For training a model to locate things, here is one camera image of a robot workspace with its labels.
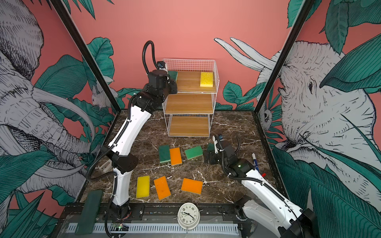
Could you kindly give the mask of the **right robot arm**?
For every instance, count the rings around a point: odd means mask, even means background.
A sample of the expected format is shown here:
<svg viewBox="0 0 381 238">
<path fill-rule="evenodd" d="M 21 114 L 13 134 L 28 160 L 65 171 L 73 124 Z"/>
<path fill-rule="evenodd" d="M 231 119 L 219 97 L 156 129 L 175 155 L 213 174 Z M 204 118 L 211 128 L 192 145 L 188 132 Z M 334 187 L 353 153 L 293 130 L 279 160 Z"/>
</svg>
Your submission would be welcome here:
<svg viewBox="0 0 381 238">
<path fill-rule="evenodd" d="M 278 192 L 260 174 L 257 167 L 237 156 L 238 148 L 216 134 L 212 137 L 214 150 L 204 153 L 207 164 L 221 165 L 229 179 L 240 182 L 250 190 L 264 206 L 248 196 L 236 206 L 236 216 L 240 220 L 253 220 L 266 227 L 279 238 L 318 238 L 318 220 L 310 209 L 303 210 Z"/>
</svg>

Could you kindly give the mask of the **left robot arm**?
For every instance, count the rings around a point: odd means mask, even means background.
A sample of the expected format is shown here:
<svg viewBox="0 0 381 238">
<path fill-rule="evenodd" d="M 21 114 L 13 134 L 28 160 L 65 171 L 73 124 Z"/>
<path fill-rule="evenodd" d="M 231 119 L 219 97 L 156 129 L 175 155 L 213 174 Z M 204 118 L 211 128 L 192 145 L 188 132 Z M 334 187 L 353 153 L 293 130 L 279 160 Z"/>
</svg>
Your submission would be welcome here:
<svg viewBox="0 0 381 238">
<path fill-rule="evenodd" d="M 161 106 L 169 95 L 177 94 L 176 81 L 170 76 L 166 63 L 153 59 L 155 69 L 150 71 L 146 64 L 146 51 L 151 47 L 155 53 L 154 43 L 149 40 L 142 50 L 142 63 L 148 77 L 148 83 L 136 95 L 129 99 L 128 116 L 112 141 L 102 146 L 101 153 L 89 167 L 85 176 L 87 181 L 99 180 L 108 175 L 114 177 L 113 192 L 105 212 L 104 219 L 111 217 L 117 221 L 127 220 L 131 213 L 129 186 L 133 170 L 138 165 L 138 158 L 131 154 L 131 148 L 144 124 L 154 111 Z M 111 172 L 92 177 L 96 164 L 104 156 L 112 161 Z"/>
</svg>

